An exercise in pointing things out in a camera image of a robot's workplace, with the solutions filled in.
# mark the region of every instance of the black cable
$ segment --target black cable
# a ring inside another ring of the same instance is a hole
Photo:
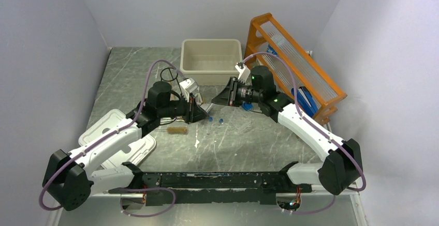
[[[262,112],[259,112],[259,111],[252,111],[252,110],[248,110],[248,111],[251,111],[251,112],[254,112],[254,113],[263,114]]]
[[[159,126],[163,126],[163,125],[168,125],[168,124],[172,124],[173,122],[175,122],[177,120],[177,118],[174,118],[174,120],[164,123],[164,124],[160,124]]]
[[[171,79],[170,79],[170,80],[165,80],[165,79],[163,78],[163,72],[164,72],[166,69],[169,70],[169,74],[171,75]],[[170,68],[170,67],[164,68],[164,69],[160,72],[160,80],[161,80],[161,81],[166,81],[166,82],[176,81],[176,82],[177,82],[177,86],[178,86],[178,88],[180,89],[180,94],[183,94],[183,91],[181,90],[181,87],[180,87],[180,81],[178,80],[178,72],[176,72],[177,75],[176,75],[176,77],[174,78],[174,75],[172,75],[171,69],[172,69],[172,68]]]
[[[166,80],[166,79],[163,78],[163,72],[164,72],[165,70],[169,70],[169,73],[171,74],[171,78],[172,78],[171,80]],[[178,78],[178,72],[177,72],[177,76],[174,78],[174,76],[172,75],[172,72],[171,72],[171,68],[170,68],[170,67],[164,68],[164,69],[160,72],[160,81],[172,82],[172,81],[176,80],[177,78]]]
[[[180,97],[180,95],[178,95],[178,93],[176,91],[171,91],[171,94],[176,96],[179,99],[179,101],[181,101],[181,97]]]
[[[135,203],[135,204],[145,204],[145,203],[142,203],[142,202],[138,202],[138,201],[136,201],[134,199],[122,198],[122,200],[127,200],[127,201],[130,201],[130,202]]]

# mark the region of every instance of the black joint actuator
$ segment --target black joint actuator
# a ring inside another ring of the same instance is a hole
[[[44,187],[50,177],[69,160],[70,157],[61,149],[54,152],[52,156],[50,156],[49,163],[47,164],[42,186]],[[88,180],[85,170],[73,162],[55,178],[47,189],[47,192],[51,194],[66,211],[70,211],[78,208],[85,202],[91,193],[92,185],[93,182]]]
[[[342,146],[363,169],[360,145],[354,139],[350,139],[343,142]],[[359,177],[360,173],[354,164],[339,148],[326,157],[322,167],[318,170],[321,185],[333,195],[340,194]]]
[[[133,180],[131,181],[131,183],[129,183],[129,185],[126,188],[129,188],[129,189],[143,188],[143,179],[142,179],[143,172],[142,172],[142,170],[140,170],[140,168],[138,168],[136,165],[132,164],[129,161],[123,162],[122,165],[129,168],[134,175]]]
[[[186,107],[188,106],[188,103],[184,100],[181,101],[170,101],[168,107],[162,107],[157,109],[157,116],[160,118],[163,117],[177,117],[177,116],[183,116],[186,113]]]
[[[165,81],[157,81],[148,90],[148,103],[155,108],[166,107],[171,100],[172,86]]]
[[[266,66],[256,66],[250,71],[252,76],[252,86],[255,90],[263,90],[264,92],[276,92],[273,74]]]

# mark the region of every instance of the white plastic bin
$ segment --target white plastic bin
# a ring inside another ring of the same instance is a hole
[[[236,39],[186,39],[181,45],[180,70],[198,85],[226,85],[237,76],[242,61],[241,43]]]

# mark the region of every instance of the gray marble surface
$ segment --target gray marble surface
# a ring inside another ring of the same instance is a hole
[[[144,78],[150,64],[164,58],[179,66],[179,48],[113,48],[96,96],[89,126],[111,109],[127,113],[140,101]],[[160,64],[152,72],[159,79]],[[205,101],[210,101],[221,86],[202,86]],[[153,131],[156,150],[140,165],[144,171],[277,171],[291,161],[318,162],[315,153],[291,131],[264,115],[241,108],[213,106],[212,131],[203,122],[185,125],[187,135]],[[301,211],[326,206],[327,195],[304,195]],[[169,212],[153,218],[130,218],[119,212],[118,199],[90,198],[80,208],[62,213],[59,225],[357,225],[349,195],[340,195],[328,210],[314,215],[282,213],[276,205],[258,203],[177,204]],[[164,206],[148,206],[139,214],[151,214]]]
[[[146,73],[157,59],[180,66],[180,48],[113,48],[102,78],[88,127],[111,109],[123,113],[140,101]],[[160,79],[167,65],[159,63],[152,72],[149,87]],[[201,86],[210,101],[222,86]],[[318,157],[301,139],[270,118],[242,108],[214,105],[212,130],[208,120],[187,125],[188,134],[153,131],[157,148],[142,162],[143,171],[277,171],[291,161],[318,162]]]

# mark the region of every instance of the white wall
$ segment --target white wall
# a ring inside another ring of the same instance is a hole
[[[370,225],[437,225],[439,0],[340,0],[314,58],[348,97],[331,120],[362,148]]]
[[[85,0],[109,46],[180,47],[187,38],[235,38],[271,12],[305,49],[339,0]]]
[[[107,56],[83,0],[0,0],[1,225],[46,225],[46,165],[77,145]]]

